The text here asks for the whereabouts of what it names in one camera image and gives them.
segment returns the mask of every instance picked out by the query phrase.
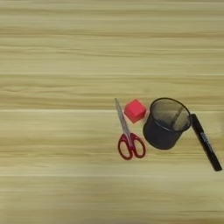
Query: scissor blade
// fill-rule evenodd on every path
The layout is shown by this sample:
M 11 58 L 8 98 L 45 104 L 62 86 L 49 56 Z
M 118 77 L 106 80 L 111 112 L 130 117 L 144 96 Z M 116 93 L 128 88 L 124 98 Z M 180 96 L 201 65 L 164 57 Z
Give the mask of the scissor blade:
M 127 138 L 129 139 L 129 144 L 132 145 L 130 141 L 130 130 L 129 130 L 128 124 L 126 123 L 125 118 L 123 116 L 123 110 L 121 108 L 121 105 L 116 98 L 115 98 L 115 106 L 116 106 L 118 117 L 122 125 L 122 131 L 124 134 L 126 134 Z

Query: red cube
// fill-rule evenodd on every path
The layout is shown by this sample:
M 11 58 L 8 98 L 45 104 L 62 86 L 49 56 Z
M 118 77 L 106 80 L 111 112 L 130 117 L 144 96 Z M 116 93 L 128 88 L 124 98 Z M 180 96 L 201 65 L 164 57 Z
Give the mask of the red cube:
M 128 103 L 124 108 L 124 114 L 133 122 L 144 118 L 146 113 L 145 106 L 138 100 Z

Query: black marker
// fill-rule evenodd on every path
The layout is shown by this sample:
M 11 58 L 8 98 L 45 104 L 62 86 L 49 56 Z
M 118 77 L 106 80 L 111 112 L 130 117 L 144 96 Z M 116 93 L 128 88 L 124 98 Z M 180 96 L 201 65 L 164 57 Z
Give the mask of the black marker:
M 202 144 L 204 151 L 206 152 L 206 155 L 207 155 L 208 159 L 210 160 L 213 168 L 217 172 L 221 171 L 222 170 L 221 164 L 220 164 L 218 158 L 215 156 L 213 148 L 212 148 L 211 144 L 208 142 L 207 136 L 205 135 L 204 130 L 200 124 L 200 121 L 195 114 L 192 114 L 192 127 L 193 127 L 200 143 Z

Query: red scissors handle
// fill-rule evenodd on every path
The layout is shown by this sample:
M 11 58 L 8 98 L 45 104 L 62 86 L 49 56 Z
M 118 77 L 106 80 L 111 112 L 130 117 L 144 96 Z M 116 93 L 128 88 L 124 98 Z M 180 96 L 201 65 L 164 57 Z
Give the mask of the red scissors handle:
M 122 156 L 122 158 L 124 158 L 126 160 L 131 160 L 133 158 L 133 153 L 134 153 L 135 157 L 143 158 L 145 156 L 146 149 L 145 149 L 144 142 L 142 141 L 142 139 L 140 137 L 136 136 L 135 134 L 130 133 L 130 141 L 132 143 L 132 146 L 130 145 L 129 140 L 126 137 L 126 135 L 125 134 L 121 135 L 121 137 L 119 139 L 119 142 L 118 142 L 118 151 L 119 151 L 120 155 Z M 143 153 L 142 154 L 137 153 L 137 147 L 135 146 L 135 141 L 138 141 L 143 146 Z M 129 151 L 128 156 L 123 154 L 122 149 L 121 149 L 121 143 L 126 144 L 127 149 Z

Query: wood grain surface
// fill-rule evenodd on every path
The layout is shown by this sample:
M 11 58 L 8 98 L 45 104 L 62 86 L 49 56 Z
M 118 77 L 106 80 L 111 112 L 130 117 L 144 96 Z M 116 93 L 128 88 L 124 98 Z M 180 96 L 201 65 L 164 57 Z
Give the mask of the wood grain surface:
M 223 28 L 223 0 L 1 0 L 0 223 L 223 224 L 193 130 L 124 161 L 114 103 L 182 101 L 223 165 Z

